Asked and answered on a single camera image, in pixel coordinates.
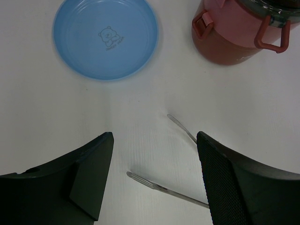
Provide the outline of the pink lunch container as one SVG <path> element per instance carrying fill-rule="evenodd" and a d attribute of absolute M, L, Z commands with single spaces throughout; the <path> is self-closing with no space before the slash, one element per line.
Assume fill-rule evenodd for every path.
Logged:
<path fill-rule="evenodd" d="M 236 45 L 264 49 L 270 16 L 260 15 L 246 0 L 203 0 L 192 20 L 195 46 Z"/>

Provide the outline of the grey top lid with clasps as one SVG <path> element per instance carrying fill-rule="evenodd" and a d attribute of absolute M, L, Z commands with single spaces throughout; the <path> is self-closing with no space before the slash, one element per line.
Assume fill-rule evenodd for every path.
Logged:
<path fill-rule="evenodd" d="M 262 21 L 254 38 L 257 49 L 283 53 L 289 46 L 290 30 L 300 24 L 298 0 L 241 0 L 241 5 Z M 280 46 L 264 42 L 268 27 L 280 30 Z"/>

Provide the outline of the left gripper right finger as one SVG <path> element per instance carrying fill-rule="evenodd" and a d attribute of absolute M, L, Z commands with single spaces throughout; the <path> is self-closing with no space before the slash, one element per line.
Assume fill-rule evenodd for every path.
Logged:
<path fill-rule="evenodd" d="M 202 131 L 196 143 L 213 224 L 300 223 L 298 173 L 255 161 Z"/>

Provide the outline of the metal tongs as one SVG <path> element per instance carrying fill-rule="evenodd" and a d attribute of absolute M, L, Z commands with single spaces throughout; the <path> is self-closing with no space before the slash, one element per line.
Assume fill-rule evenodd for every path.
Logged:
<path fill-rule="evenodd" d="M 197 140 L 196 138 L 175 118 L 173 117 L 172 115 L 170 114 L 167 114 L 167 117 L 173 121 L 178 127 L 180 127 L 183 131 L 186 132 L 186 134 L 189 136 L 189 138 L 195 143 L 197 144 Z M 187 201 L 187 202 L 190 202 L 190 203 L 194 203 L 194 204 L 197 204 L 197 205 L 200 205 L 202 207 L 205 207 L 207 209 L 209 209 L 209 204 L 208 203 L 205 203 L 205 202 L 201 202 L 199 200 L 196 200 L 194 198 L 191 198 L 189 196 L 186 196 L 186 195 L 183 195 L 181 193 L 178 193 L 178 192 L 175 192 L 173 190 L 170 190 L 170 189 L 167 189 L 159 184 L 156 184 L 150 180 L 147 180 L 133 172 L 126 172 L 127 176 L 130 177 L 131 179 L 139 182 L 140 184 L 150 188 L 150 189 L 153 189 L 153 190 L 157 190 L 159 192 L 162 192 L 162 193 L 165 193 L 165 194 L 168 194 L 168 195 L 171 195 L 171 196 L 174 196 L 174 197 L 177 197 L 179 199 L 182 199 L 184 201 Z"/>

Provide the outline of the dark red lunch container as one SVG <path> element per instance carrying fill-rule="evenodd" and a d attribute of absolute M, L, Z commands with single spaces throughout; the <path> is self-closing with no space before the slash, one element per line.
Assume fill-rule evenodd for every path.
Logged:
<path fill-rule="evenodd" d="M 257 48 L 245 48 L 235 45 L 215 30 L 211 30 L 206 39 L 200 40 L 194 29 L 191 29 L 192 39 L 198 52 L 208 61 L 219 65 L 240 64 L 260 52 Z"/>

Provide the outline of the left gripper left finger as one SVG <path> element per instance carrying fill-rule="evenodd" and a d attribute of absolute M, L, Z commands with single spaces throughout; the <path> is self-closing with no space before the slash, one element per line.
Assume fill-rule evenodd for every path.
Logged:
<path fill-rule="evenodd" d="M 23 173 L 0 177 L 3 225 L 92 225 L 99 220 L 113 155 L 105 132 L 84 146 Z"/>

